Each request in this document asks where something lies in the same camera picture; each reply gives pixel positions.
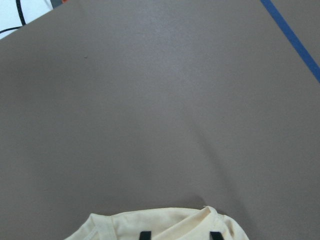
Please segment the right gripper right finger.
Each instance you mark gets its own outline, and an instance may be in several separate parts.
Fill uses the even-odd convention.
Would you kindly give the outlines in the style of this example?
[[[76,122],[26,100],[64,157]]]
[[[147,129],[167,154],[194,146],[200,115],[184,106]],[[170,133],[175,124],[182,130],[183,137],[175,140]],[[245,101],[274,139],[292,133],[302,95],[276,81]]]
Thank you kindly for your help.
[[[223,235],[218,231],[211,231],[209,233],[210,240],[223,240]]]

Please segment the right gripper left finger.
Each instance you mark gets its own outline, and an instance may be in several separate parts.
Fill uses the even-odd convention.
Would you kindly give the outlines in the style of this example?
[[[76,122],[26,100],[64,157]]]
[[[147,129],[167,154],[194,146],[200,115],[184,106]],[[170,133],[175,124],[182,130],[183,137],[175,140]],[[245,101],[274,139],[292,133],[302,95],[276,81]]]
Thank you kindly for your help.
[[[139,234],[139,240],[151,240],[152,232],[151,231],[141,231]]]

